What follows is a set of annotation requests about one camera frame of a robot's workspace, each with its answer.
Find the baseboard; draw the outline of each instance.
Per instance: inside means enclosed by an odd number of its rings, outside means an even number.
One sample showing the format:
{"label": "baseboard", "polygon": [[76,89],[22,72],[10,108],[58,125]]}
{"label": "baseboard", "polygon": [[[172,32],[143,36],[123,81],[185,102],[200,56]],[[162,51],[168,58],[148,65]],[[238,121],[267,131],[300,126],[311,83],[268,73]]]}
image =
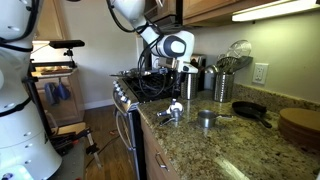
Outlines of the baseboard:
{"label": "baseboard", "polygon": [[107,99],[103,101],[95,101],[95,102],[90,102],[90,103],[85,103],[84,104],[84,109],[94,109],[94,108],[99,108],[103,106],[110,106],[113,105],[112,99]]}

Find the cabinet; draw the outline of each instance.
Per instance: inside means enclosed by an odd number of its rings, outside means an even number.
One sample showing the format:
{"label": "cabinet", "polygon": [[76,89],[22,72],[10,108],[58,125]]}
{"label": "cabinet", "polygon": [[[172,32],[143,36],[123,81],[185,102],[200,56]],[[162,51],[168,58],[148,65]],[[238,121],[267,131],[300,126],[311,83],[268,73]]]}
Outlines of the cabinet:
{"label": "cabinet", "polygon": [[65,40],[60,0],[44,0],[34,40]]}
{"label": "cabinet", "polygon": [[185,26],[221,26],[231,24],[232,13],[276,0],[184,0]]}
{"label": "cabinet", "polygon": [[141,128],[148,180],[180,179],[144,119],[141,120]]}
{"label": "cabinet", "polygon": [[[52,82],[58,86],[59,81],[70,91],[70,97],[67,100],[59,100],[58,104],[51,105],[46,98],[44,86],[46,83]],[[52,114],[53,118],[59,126],[78,123],[83,121],[84,104],[83,97],[78,81],[78,70],[74,70],[71,75],[60,77],[41,78],[36,82],[37,91],[41,100],[41,104],[45,111]]]}

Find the oven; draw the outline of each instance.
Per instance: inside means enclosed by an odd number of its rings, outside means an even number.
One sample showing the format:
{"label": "oven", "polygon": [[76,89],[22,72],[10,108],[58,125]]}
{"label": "oven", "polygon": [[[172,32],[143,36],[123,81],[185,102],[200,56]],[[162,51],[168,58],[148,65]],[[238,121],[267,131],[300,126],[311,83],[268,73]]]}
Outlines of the oven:
{"label": "oven", "polygon": [[143,132],[137,106],[139,103],[171,97],[171,77],[168,77],[160,74],[151,74],[140,80],[137,77],[122,77],[113,83],[116,125],[137,180],[146,179]]}

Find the wall outlet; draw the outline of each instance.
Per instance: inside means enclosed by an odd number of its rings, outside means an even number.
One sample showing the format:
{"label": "wall outlet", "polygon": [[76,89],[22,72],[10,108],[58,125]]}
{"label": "wall outlet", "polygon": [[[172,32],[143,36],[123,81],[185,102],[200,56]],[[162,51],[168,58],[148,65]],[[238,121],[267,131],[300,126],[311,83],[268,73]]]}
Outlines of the wall outlet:
{"label": "wall outlet", "polygon": [[252,82],[258,84],[265,84],[267,78],[269,64],[255,63]]}

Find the frying pan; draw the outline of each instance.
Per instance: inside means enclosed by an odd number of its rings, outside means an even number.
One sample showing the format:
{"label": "frying pan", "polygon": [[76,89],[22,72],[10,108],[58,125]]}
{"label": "frying pan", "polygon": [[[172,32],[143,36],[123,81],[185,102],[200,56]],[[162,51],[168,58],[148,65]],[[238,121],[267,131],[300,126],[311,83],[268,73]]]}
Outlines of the frying pan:
{"label": "frying pan", "polygon": [[257,119],[266,128],[272,128],[272,125],[262,118],[262,116],[267,112],[266,107],[251,102],[237,101],[232,103],[232,108],[238,115],[246,118]]}

